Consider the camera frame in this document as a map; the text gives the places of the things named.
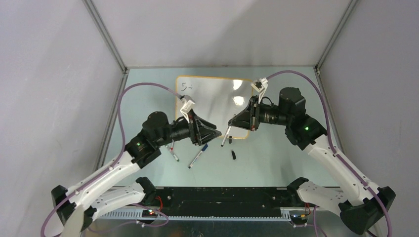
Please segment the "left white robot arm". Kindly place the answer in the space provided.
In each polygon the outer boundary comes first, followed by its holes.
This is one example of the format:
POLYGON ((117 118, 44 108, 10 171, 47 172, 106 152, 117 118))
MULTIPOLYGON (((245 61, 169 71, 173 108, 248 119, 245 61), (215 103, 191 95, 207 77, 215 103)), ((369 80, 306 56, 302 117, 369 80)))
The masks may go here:
POLYGON ((51 191, 54 210, 66 224, 76 209, 83 210, 82 230, 98 217, 126 205, 151 206, 157 202, 156 188, 147 177, 139 177, 132 185, 111 191, 124 178, 140 171, 161 155, 160 147, 189 138, 193 145, 205 145, 221 136, 216 125, 200 118, 194 111, 185 118, 169 123, 163 112, 151 113, 141 131, 105 166, 65 188, 58 185, 51 191))

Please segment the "black whiteboard marker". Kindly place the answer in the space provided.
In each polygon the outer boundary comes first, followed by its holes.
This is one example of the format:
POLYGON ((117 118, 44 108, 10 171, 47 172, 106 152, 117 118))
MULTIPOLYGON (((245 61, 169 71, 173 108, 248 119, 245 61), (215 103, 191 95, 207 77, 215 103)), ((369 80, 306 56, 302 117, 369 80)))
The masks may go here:
POLYGON ((230 130, 231 130, 231 126, 228 126, 228 127, 227 127, 227 129, 226 129, 226 131, 225 131, 225 134, 224 134, 224 136, 223 136, 223 140, 222 140, 222 142, 221 142, 221 147, 223 147, 223 146, 225 145, 226 140, 227 140, 227 139, 228 139, 228 137, 229 137, 230 130))

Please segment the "yellow framed whiteboard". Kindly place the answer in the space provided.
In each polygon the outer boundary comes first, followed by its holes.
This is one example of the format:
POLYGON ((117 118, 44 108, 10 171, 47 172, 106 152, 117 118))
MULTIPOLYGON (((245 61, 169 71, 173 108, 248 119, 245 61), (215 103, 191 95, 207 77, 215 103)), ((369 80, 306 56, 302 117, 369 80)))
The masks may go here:
POLYGON ((194 112, 216 125, 225 135, 228 121, 244 110, 254 90, 250 79, 200 77, 180 75, 175 80, 175 91, 189 95, 194 101, 194 112))

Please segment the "black marker cap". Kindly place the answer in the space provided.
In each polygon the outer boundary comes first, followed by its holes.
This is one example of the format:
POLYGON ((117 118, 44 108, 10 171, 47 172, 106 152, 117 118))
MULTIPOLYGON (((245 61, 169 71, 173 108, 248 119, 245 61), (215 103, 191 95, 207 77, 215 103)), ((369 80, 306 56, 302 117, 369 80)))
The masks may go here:
POLYGON ((237 157, 236 157, 235 152, 234 152, 234 151, 231 151, 231 154, 232 154, 232 158, 233 158, 233 160, 236 160, 236 159, 237 159, 237 157))

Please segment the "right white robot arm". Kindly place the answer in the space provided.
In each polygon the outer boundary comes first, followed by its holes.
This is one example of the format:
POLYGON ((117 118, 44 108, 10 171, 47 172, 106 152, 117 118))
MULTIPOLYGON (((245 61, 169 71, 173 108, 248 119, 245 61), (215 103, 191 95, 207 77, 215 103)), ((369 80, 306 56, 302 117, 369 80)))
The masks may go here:
POLYGON ((276 105, 264 104, 259 96, 252 96, 228 126, 256 131, 262 123, 283 125, 290 143, 319 162, 340 187, 340 191, 334 191, 300 177, 287 187, 288 202, 322 207, 339 216, 353 233, 362 235, 388 214, 396 194, 366 177, 329 141, 327 130, 306 113, 305 102, 294 87, 283 88, 276 105))

